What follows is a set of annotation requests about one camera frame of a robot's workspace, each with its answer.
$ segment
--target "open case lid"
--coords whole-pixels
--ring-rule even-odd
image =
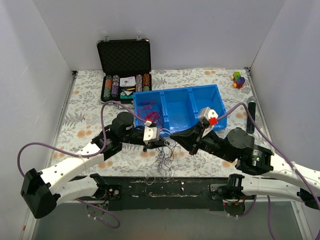
[[[149,39],[98,41],[97,48],[104,73],[151,71]]]

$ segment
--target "floral tablecloth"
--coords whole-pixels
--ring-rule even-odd
[[[245,86],[241,89],[233,88],[233,82],[227,77],[235,71],[245,78]],[[217,84],[224,106],[228,111],[238,102],[245,102],[253,96],[246,71],[244,69],[183,69],[183,70],[153,70],[152,89],[172,89],[190,86]],[[58,136],[56,147],[66,151],[77,152],[91,139],[101,132],[100,101],[103,84],[102,70],[82,70],[78,72],[72,96],[70,97],[64,122]],[[105,126],[111,124],[119,112],[115,105],[107,106],[104,110]],[[265,132],[260,112],[257,108],[256,123]],[[246,129],[247,115],[243,107],[227,117],[227,128],[217,134],[224,138],[227,133],[236,127]],[[254,133],[255,143],[266,148],[269,144],[259,135]],[[161,176],[157,173],[158,152],[148,150],[143,152],[142,146],[123,144],[122,151],[103,163],[87,169],[84,175],[98,173],[101,176]],[[61,162],[67,156],[54,152],[49,165]],[[228,163],[202,150],[191,156],[182,147],[176,147],[173,153],[172,167],[174,177],[227,177],[232,173],[239,173],[234,168],[236,163]]]

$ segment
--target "tangled red wire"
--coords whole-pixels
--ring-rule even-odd
[[[156,101],[140,101],[138,104],[137,115],[145,120],[152,121],[159,128],[164,128],[162,123],[160,106]]]

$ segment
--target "robotic arm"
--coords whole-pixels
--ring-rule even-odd
[[[91,174],[81,180],[71,181],[86,169],[102,163],[122,150],[122,143],[142,145],[143,150],[164,147],[165,140],[160,136],[160,130],[150,121],[145,126],[134,127],[134,118],[128,112],[121,112],[104,128],[107,145],[102,153],[92,157],[81,157],[97,153],[104,145],[101,132],[83,149],[78,151],[79,157],[68,157],[65,160],[36,171],[29,170],[24,177],[21,195],[36,219],[51,213],[63,202],[79,197],[90,196],[102,199],[110,186],[103,177]]]
[[[304,202],[306,206],[317,209],[314,197],[307,191],[306,184],[295,173],[298,170],[320,196],[320,171],[294,164],[292,169],[279,155],[255,144],[255,138],[237,127],[222,139],[212,129],[216,113],[206,107],[199,114],[199,122],[192,128],[174,133],[171,139],[194,155],[198,149],[215,155],[225,161],[236,162],[236,169],[252,176],[231,174],[226,186],[212,192],[217,199],[239,199],[243,196],[268,195],[285,197]]]
[[[305,202],[308,207],[318,208],[313,196],[306,191],[304,182],[282,157],[256,145],[254,137],[241,128],[231,130],[224,139],[220,138],[212,131],[218,115],[209,107],[204,108],[198,118],[199,122],[195,126],[174,133],[170,138],[191,155],[201,149],[230,163],[237,160],[238,170],[248,175],[259,176],[256,178],[231,174],[227,185],[211,191],[213,198],[239,199],[242,196],[270,195]],[[29,170],[24,177],[21,195],[34,217],[42,218],[52,212],[57,205],[79,197],[102,199],[109,191],[111,194],[107,198],[116,198],[117,191],[98,174],[92,174],[81,180],[72,181],[72,179],[121,151],[122,143],[141,145],[145,152],[147,149],[166,146],[165,140],[160,136],[160,130],[154,123],[146,121],[145,126],[134,127],[133,122],[134,118],[130,113],[119,113],[112,124],[105,127],[107,145],[98,155],[81,157],[102,149],[104,145],[102,132],[78,152],[79,157],[66,158],[41,171],[36,171],[34,168]],[[317,196],[320,196],[320,172],[297,164],[295,167],[307,179]]]

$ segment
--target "blue plastic bin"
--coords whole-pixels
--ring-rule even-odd
[[[218,116],[226,113],[218,86],[215,84],[135,92],[133,94],[135,113],[141,116],[141,111],[139,110],[143,106],[149,105],[152,101],[155,101],[155,104],[147,112],[160,112],[163,126],[158,125],[157,127],[164,127],[172,133],[181,132],[193,127],[198,122],[198,114],[203,108],[210,107],[214,109]],[[143,124],[138,119],[135,120],[136,126]],[[224,118],[214,126],[213,130],[218,131],[226,127],[227,118]]]
[[[181,132],[194,126],[198,119],[188,88],[163,91],[168,129],[172,133]]]
[[[219,89],[217,85],[205,85],[205,86],[195,86],[190,87],[195,103],[196,116],[200,113],[201,109],[209,107],[218,114],[222,116],[226,113],[224,103],[222,102]],[[214,125],[213,130],[222,130],[227,127],[227,118],[220,120],[216,125]]]
[[[161,122],[163,124],[157,124],[158,128],[166,128],[166,112],[164,110],[163,106],[163,101],[162,101],[162,93],[161,91],[145,91],[141,92],[143,94],[136,95],[134,94],[133,101],[134,101],[134,111],[135,114],[138,115],[139,117],[144,118],[147,116],[150,112],[156,111],[160,112],[160,117],[161,117]],[[152,102],[155,102],[152,104],[152,107],[149,110],[144,110],[143,112],[140,111],[140,109],[143,108],[143,106],[149,106]],[[138,119],[135,120],[135,125],[136,126],[144,126],[144,123]]]

